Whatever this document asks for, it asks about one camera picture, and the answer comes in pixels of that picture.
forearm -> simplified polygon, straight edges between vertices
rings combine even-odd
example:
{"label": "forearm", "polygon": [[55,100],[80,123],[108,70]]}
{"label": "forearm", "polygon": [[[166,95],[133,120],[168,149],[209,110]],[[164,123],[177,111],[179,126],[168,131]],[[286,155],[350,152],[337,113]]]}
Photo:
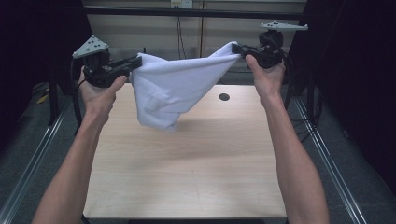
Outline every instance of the forearm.
{"label": "forearm", "polygon": [[328,223],[318,171],[300,143],[280,96],[265,103],[279,186],[290,223]]}
{"label": "forearm", "polygon": [[61,168],[52,179],[33,223],[78,223],[84,209],[93,156],[103,124],[84,118]]}

right hand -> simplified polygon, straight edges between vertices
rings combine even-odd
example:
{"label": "right hand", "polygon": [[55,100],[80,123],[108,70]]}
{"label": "right hand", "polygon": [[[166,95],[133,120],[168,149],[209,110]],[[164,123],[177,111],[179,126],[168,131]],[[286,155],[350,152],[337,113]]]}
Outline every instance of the right hand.
{"label": "right hand", "polygon": [[279,63],[272,68],[263,69],[251,55],[246,56],[246,61],[248,67],[253,72],[254,85],[256,86],[257,93],[260,95],[262,106],[269,104],[274,97],[280,97],[280,88],[286,70],[285,65]]}

wrist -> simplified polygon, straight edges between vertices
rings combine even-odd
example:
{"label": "wrist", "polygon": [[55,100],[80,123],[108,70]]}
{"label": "wrist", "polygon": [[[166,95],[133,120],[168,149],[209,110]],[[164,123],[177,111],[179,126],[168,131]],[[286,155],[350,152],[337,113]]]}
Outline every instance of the wrist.
{"label": "wrist", "polygon": [[104,119],[103,116],[99,116],[97,113],[92,113],[87,111],[84,115],[84,119],[82,120],[80,129],[89,130],[89,132],[100,132],[105,125],[107,119]]}
{"label": "wrist", "polygon": [[265,97],[261,98],[262,106],[265,110],[278,108],[280,105],[283,107],[283,100],[280,96],[280,93],[276,94],[268,94]]}
{"label": "wrist", "polygon": [[107,108],[107,106],[86,106],[84,119],[93,119],[104,125],[108,121],[110,110],[111,108]]}

gray floor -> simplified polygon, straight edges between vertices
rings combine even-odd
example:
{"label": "gray floor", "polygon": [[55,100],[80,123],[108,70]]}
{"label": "gray floor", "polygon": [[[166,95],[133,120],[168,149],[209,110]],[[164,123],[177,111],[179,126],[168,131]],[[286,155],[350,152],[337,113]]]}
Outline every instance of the gray floor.
{"label": "gray floor", "polygon": [[[247,69],[237,69],[229,72],[221,79],[219,84],[251,85],[252,75]],[[27,163],[33,156],[35,148],[48,129],[50,118],[50,104],[47,100],[43,104],[36,104],[40,92],[33,96],[32,102],[23,114],[18,124],[17,132],[5,153],[0,157],[0,206],[2,207],[9,194],[17,185]],[[67,97],[60,95],[60,106],[67,101]],[[300,119],[294,102],[290,103],[290,117]],[[296,132],[303,139],[308,132],[300,121],[293,122]],[[49,150],[39,166],[30,188],[24,195],[21,205],[15,214],[12,223],[30,223],[37,204],[57,168],[62,163],[68,147],[73,141],[74,131],[77,127],[73,109],[70,105],[65,110],[63,124],[56,133]],[[343,127],[338,123],[332,112],[324,105],[318,130],[322,135],[328,149],[332,153],[336,165],[344,177],[350,192],[361,209],[367,223],[390,224],[396,223],[396,199],[376,174],[372,167],[361,156],[356,144],[345,138]],[[310,137],[304,140],[304,146],[317,165],[324,183],[328,205],[331,214],[331,223],[353,223],[339,192],[332,182],[322,158],[319,156],[314,142]],[[258,219],[233,219],[233,220],[115,220],[93,219],[91,223],[285,223],[285,218]]]}

black curtain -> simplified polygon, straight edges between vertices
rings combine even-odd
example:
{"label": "black curtain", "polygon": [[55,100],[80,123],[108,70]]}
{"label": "black curtain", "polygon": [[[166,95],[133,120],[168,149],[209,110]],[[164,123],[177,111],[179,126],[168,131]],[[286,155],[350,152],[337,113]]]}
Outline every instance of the black curtain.
{"label": "black curtain", "polygon": [[[338,8],[339,17],[334,17],[331,31],[314,23],[318,27],[314,31],[310,26],[314,35],[301,32],[290,50],[292,58],[301,61],[296,66],[314,74],[325,101],[394,194],[395,4],[386,0],[308,1],[306,9],[310,12]],[[315,46],[325,47],[322,56]]]}
{"label": "black curtain", "polygon": [[82,2],[7,0],[0,7],[1,149],[12,136],[35,84],[47,82],[53,74],[67,93],[71,55],[92,33],[82,11],[55,13],[41,7],[82,7]]}

